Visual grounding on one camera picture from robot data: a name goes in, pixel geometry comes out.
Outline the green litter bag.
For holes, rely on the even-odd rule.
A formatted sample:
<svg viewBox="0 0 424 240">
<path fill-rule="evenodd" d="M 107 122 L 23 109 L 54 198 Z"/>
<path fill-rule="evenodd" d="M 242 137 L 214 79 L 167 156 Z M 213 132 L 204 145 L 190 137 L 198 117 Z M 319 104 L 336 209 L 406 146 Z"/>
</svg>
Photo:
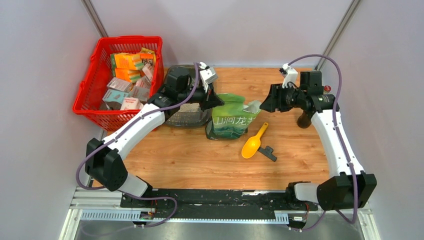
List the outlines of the green litter bag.
<svg viewBox="0 0 424 240">
<path fill-rule="evenodd" d="M 220 93 L 224 105 L 212 109 L 211 118 L 205 126 L 209 140 L 235 140 L 248 132 L 249 125 L 261 112 L 259 100 L 245 103 L 245 97 L 233 93 Z"/>
</svg>

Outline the black bag clip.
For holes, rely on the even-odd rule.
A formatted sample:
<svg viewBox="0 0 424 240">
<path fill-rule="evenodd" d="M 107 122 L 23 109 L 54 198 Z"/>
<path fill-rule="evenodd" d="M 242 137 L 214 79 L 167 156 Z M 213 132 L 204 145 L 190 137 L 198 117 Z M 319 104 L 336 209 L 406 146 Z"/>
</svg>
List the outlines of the black bag clip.
<svg viewBox="0 0 424 240">
<path fill-rule="evenodd" d="M 270 147 L 269 145 L 267 145 L 266 147 L 259 147 L 258 151 L 264 156 L 266 156 L 267 158 L 269 158 L 270 160 L 272 160 L 273 162 L 277 161 L 277 157 L 273 154 L 274 149 Z"/>
</svg>

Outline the yellow plastic scoop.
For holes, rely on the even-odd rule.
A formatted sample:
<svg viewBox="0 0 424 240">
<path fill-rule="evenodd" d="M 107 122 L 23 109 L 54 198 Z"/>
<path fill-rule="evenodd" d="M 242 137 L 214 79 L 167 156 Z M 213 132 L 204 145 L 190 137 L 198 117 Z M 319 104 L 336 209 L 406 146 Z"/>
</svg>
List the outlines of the yellow plastic scoop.
<svg viewBox="0 0 424 240">
<path fill-rule="evenodd" d="M 244 144 L 242 150 L 241 150 L 241 156 L 244 159 L 251 158 L 259 149 L 261 146 L 261 137 L 265 133 L 269 126 L 268 122 L 264 122 L 261 128 L 258 130 L 256 135 L 250 137 L 246 143 Z"/>
</svg>

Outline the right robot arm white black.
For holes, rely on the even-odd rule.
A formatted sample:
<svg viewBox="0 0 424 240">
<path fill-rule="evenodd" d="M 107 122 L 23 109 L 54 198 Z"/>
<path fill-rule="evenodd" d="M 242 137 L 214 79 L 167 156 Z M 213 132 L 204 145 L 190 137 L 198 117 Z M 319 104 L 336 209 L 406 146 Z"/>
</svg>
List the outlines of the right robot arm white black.
<svg viewBox="0 0 424 240">
<path fill-rule="evenodd" d="M 321 184 L 292 182 L 285 195 L 286 205 L 299 209 L 306 201 L 325 211 L 362 208 L 377 186 L 374 174 L 366 173 L 345 138 L 339 105 L 333 94 L 324 92 L 320 71 L 280 70 L 283 83 L 271 84 L 260 109 L 269 113 L 302 110 L 300 128 L 313 126 L 328 161 L 330 178 Z"/>
</svg>

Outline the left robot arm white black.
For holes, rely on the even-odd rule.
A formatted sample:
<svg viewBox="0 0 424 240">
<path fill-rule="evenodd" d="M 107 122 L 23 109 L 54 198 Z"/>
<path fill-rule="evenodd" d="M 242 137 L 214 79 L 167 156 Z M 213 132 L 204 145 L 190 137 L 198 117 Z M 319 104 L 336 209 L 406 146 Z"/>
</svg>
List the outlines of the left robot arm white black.
<svg viewBox="0 0 424 240">
<path fill-rule="evenodd" d="M 186 68 L 171 70 L 164 84 L 131 120 L 104 139 L 93 138 L 87 143 L 86 158 L 79 168 L 84 168 L 109 191 L 125 193 L 140 207 L 148 207 L 153 201 L 153 194 L 148 190 L 150 185 L 129 173 L 124 164 L 130 151 L 183 104 L 197 103 L 201 110 L 224 105 L 213 87 L 218 78 L 216 71 L 211 67 L 194 72 L 192 78 Z"/>
</svg>

